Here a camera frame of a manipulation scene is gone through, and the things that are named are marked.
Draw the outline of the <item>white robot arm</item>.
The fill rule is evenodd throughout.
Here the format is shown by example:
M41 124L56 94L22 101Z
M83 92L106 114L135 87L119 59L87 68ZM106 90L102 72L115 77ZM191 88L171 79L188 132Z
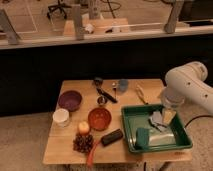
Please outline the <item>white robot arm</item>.
M213 87L205 83L207 76L207 67L199 61L170 69L160 94L163 106L175 109L188 98L213 115Z

